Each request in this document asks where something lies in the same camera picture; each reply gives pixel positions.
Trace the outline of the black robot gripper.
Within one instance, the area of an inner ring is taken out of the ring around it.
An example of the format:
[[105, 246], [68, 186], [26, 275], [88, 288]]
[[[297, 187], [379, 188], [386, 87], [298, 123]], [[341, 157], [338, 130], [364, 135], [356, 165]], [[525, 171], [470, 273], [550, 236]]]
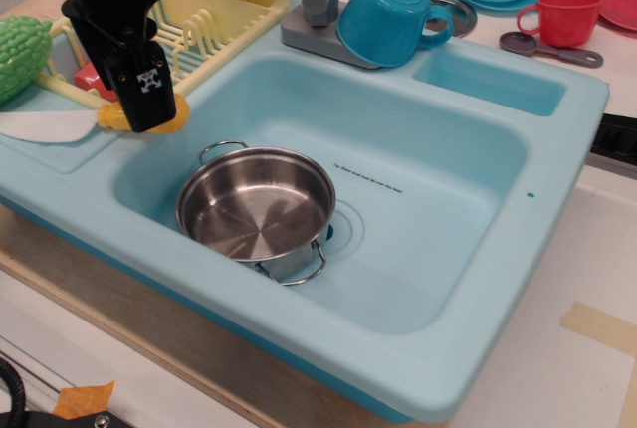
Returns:
[[[177, 114], [164, 51], [149, 42], [157, 24], [148, 12], [157, 1], [67, 0], [62, 7], [90, 57], [88, 88], [109, 102], [118, 97], [133, 132], [154, 129]], [[106, 73], [98, 66], [104, 59]]]

